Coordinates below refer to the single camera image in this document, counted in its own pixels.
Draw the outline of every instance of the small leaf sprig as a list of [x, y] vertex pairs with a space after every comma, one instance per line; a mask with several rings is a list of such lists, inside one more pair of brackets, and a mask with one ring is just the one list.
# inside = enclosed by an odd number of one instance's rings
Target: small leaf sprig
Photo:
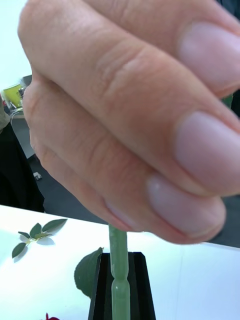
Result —
[[28, 246], [31, 242], [36, 242], [39, 239], [46, 238], [52, 236], [51, 231], [54, 229], [57, 229], [64, 225], [64, 223], [68, 219], [57, 219], [52, 220], [48, 223], [46, 223], [43, 227], [40, 225], [40, 223], [36, 223], [35, 226], [32, 227], [29, 234], [27, 232], [18, 231], [18, 233], [26, 238], [26, 242], [20, 242], [11, 253], [11, 257], [15, 258], [20, 255], [20, 253], [23, 252], [26, 246]]

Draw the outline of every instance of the knuckle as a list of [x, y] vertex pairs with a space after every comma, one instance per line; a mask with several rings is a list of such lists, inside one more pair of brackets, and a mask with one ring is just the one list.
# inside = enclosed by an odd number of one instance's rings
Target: knuckle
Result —
[[147, 70], [143, 67], [144, 46], [139, 45], [133, 49], [129, 49], [128, 46], [129, 42], [126, 41], [118, 43], [98, 61], [96, 66], [101, 83], [97, 94], [107, 112], [112, 111], [115, 102], [128, 92], [134, 80], [146, 76]]
[[34, 83], [31, 83], [29, 87], [26, 88], [23, 96], [23, 110], [26, 122], [31, 127], [34, 124], [34, 119], [37, 110], [40, 107], [41, 97], [40, 90], [36, 88]]
[[86, 173], [94, 182], [104, 182], [107, 185], [125, 186], [131, 172], [135, 172], [135, 157], [113, 136], [102, 136], [95, 141], [87, 155]]

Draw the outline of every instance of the skin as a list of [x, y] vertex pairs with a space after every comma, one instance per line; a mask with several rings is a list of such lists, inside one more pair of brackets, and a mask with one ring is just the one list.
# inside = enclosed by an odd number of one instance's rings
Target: skin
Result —
[[[42, 166], [113, 226], [181, 244], [213, 237], [225, 221], [220, 197], [240, 190], [230, 183], [214, 189], [174, 156], [178, 130], [195, 111], [240, 133], [239, 120], [219, 101], [240, 78], [212, 83], [199, 65], [181, 62], [193, 22], [240, 34], [213, 0], [29, 0], [18, 28], [33, 75], [24, 114]], [[147, 191], [155, 175], [221, 211], [219, 221], [192, 235], [156, 214]], [[188, 203], [179, 206], [184, 212]]]

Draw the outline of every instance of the fingernail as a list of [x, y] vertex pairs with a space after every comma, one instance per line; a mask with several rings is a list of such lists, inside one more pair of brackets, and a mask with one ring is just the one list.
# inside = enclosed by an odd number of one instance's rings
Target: fingernail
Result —
[[240, 37], [215, 24], [193, 24], [182, 38], [178, 54], [215, 92], [240, 83]]
[[177, 130], [175, 158], [207, 190], [240, 191], [240, 135], [217, 118], [197, 111]]
[[189, 237], [206, 235], [224, 223], [225, 208], [216, 197], [191, 195], [157, 174], [148, 180], [147, 191], [154, 211]]
[[105, 205], [116, 218], [122, 221], [125, 225], [129, 226], [133, 231], [143, 231], [143, 227], [140, 226], [134, 219], [132, 219], [130, 214], [126, 214], [109, 202], [105, 202]]

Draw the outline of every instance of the yellow cup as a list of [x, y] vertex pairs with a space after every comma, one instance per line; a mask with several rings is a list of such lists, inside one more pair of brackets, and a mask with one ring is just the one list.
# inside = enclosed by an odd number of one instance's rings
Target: yellow cup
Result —
[[5, 98], [12, 102], [17, 108], [22, 106], [22, 99], [19, 94], [19, 89], [21, 89], [22, 87], [23, 86], [21, 84], [17, 84], [3, 90]]

